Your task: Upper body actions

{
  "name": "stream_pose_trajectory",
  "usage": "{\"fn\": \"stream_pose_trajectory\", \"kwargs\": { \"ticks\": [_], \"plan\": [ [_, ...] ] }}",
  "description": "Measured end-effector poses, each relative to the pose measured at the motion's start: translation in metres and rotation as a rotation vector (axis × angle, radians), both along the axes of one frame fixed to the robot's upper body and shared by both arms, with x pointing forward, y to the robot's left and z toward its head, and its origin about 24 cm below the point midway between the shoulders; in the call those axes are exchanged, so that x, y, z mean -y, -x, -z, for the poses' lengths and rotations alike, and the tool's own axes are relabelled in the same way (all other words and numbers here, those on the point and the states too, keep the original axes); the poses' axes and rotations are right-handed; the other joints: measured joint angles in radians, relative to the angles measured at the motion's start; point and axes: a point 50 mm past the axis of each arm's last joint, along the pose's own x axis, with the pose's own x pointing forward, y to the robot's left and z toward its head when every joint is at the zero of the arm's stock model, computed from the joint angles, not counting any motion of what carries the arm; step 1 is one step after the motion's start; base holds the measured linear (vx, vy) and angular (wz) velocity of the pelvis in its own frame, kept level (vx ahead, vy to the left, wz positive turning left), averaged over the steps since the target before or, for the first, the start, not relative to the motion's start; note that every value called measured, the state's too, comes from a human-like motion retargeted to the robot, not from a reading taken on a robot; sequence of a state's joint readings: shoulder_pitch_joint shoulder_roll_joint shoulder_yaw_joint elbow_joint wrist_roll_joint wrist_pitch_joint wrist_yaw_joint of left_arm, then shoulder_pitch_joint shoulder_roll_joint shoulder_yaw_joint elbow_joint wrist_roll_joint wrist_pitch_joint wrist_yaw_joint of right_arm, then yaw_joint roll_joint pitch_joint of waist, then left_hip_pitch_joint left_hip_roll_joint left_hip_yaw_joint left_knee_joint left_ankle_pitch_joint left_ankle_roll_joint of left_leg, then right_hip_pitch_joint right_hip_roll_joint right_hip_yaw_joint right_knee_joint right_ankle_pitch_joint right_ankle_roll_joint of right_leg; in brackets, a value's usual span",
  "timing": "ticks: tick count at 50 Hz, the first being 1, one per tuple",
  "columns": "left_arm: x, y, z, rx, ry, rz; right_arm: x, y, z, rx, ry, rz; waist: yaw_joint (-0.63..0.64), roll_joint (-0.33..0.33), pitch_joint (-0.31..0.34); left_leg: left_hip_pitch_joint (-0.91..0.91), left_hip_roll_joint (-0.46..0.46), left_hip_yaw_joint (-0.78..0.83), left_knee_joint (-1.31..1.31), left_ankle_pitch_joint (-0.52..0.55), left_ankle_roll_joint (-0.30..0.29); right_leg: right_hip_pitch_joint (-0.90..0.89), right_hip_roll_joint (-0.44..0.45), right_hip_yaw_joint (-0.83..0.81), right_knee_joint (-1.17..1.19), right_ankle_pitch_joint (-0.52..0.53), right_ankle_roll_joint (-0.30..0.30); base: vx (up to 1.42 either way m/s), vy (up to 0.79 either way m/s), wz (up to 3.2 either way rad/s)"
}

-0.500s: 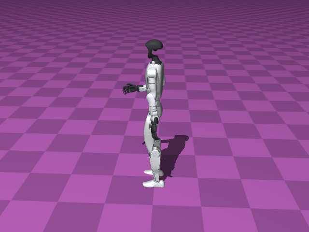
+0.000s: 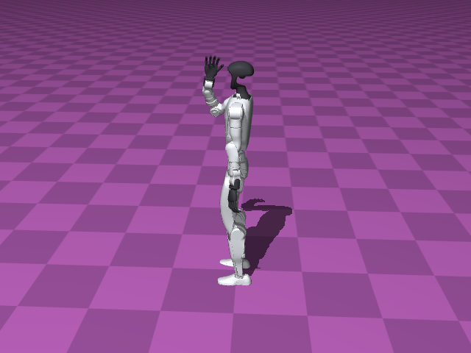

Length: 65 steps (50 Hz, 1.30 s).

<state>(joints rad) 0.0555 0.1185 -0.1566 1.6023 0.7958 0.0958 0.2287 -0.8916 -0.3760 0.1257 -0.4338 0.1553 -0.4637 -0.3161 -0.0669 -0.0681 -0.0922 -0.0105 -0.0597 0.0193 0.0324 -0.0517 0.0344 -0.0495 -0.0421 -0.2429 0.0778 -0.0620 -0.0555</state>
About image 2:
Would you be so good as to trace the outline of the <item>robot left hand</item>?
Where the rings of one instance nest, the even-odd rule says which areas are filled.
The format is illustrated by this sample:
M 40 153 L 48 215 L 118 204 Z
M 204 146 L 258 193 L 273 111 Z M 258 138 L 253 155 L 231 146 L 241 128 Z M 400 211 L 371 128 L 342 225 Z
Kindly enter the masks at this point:
M 234 186 L 232 186 L 231 184 L 229 185 L 230 191 L 228 194 L 228 201 L 229 201 L 228 206 L 234 213 L 241 212 L 240 210 L 238 210 L 237 204 L 236 204 L 237 190 L 240 189 L 240 182 L 241 182 L 240 179 L 236 179 L 234 182 Z

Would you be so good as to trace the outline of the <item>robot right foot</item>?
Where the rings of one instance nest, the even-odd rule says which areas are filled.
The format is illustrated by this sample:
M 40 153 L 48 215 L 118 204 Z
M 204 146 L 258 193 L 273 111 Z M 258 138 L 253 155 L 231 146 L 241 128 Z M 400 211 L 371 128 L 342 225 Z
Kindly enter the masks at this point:
M 219 262 L 223 265 L 228 265 L 228 266 L 233 267 L 232 259 L 223 259 L 223 260 L 220 260 Z M 243 268 L 249 268 L 249 267 L 250 267 L 249 261 L 246 259 L 243 259 Z

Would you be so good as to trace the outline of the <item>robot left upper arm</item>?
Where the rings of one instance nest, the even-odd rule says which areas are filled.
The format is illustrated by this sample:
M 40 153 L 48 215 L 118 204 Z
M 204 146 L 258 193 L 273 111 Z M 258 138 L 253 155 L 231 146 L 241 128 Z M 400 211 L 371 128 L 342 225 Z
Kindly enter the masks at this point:
M 230 137 L 232 138 L 232 141 L 229 143 L 235 144 L 239 153 L 241 150 L 242 121 L 244 119 L 244 108 L 242 103 L 231 104 L 228 109 L 228 119 L 230 123 Z

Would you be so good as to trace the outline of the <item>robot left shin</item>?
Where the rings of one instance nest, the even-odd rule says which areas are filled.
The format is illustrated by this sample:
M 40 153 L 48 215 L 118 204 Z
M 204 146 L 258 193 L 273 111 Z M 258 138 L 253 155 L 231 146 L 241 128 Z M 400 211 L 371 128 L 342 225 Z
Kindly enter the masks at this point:
M 241 279 L 243 277 L 243 259 L 245 258 L 244 230 L 241 228 L 235 228 L 231 232 L 230 236 L 227 232 L 227 239 L 230 256 L 235 270 L 235 277 Z

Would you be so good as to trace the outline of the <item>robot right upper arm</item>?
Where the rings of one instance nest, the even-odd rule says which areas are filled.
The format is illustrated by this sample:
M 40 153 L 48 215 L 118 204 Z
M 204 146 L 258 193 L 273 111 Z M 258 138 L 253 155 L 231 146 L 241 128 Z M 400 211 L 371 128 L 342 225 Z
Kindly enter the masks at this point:
M 220 104 L 220 103 L 217 102 L 216 105 L 211 106 L 210 107 L 210 114 L 215 116 L 215 117 L 223 114 L 229 99 L 230 99 L 230 97 L 228 99 L 225 99 L 223 104 Z

